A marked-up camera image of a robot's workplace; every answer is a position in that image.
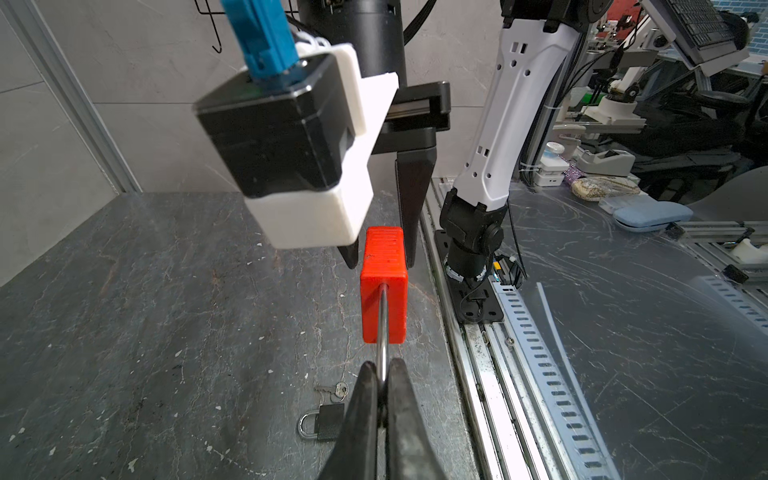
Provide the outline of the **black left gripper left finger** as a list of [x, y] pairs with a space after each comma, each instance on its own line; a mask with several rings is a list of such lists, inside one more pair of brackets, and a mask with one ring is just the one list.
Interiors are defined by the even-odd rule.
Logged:
[[337, 439], [318, 479], [375, 479], [379, 380], [371, 361], [362, 364]]

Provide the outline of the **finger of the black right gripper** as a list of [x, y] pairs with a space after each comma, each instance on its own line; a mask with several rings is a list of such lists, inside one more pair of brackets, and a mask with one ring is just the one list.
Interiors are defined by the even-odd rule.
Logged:
[[349, 269], [355, 269], [359, 262], [359, 243], [354, 242], [346, 246], [338, 246], [338, 252], [342, 256], [346, 266]]

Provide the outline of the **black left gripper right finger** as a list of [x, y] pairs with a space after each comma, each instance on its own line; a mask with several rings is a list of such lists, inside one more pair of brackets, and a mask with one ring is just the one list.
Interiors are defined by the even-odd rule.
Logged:
[[390, 361], [385, 390], [386, 478], [446, 479], [428, 439], [403, 359]]

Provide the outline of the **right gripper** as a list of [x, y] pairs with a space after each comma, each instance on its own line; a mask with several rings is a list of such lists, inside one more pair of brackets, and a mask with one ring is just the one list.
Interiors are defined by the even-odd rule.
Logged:
[[306, 0], [298, 3], [300, 21], [333, 44], [350, 43], [364, 78], [395, 73], [399, 81], [373, 148], [398, 152], [395, 160], [400, 224], [408, 269], [415, 263], [419, 218], [437, 160], [436, 133], [450, 128], [450, 84], [410, 85], [405, 46], [435, 7], [427, 1], [408, 25], [397, 0]]

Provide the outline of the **small red padlock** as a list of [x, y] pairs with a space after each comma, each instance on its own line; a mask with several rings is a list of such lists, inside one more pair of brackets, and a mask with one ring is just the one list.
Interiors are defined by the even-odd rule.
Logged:
[[408, 272], [400, 227], [367, 230], [360, 298], [363, 340], [376, 345], [376, 373], [383, 384], [389, 345], [402, 344], [407, 332]]

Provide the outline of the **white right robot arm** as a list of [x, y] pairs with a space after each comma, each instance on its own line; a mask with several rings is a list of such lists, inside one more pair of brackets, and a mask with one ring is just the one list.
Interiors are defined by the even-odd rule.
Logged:
[[[408, 25], [398, 1], [300, 1], [304, 27], [333, 43], [350, 42], [364, 74], [405, 67], [405, 47], [429, 18], [427, 1]], [[540, 120], [557, 75], [568, 70], [608, 1], [503, 1], [496, 69], [474, 137], [473, 153], [445, 197], [440, 224], [448, 235], [444, 271], [462, 323], [492, 318], [482, 286], [491, 275], [509, 213], [509, 184]]]

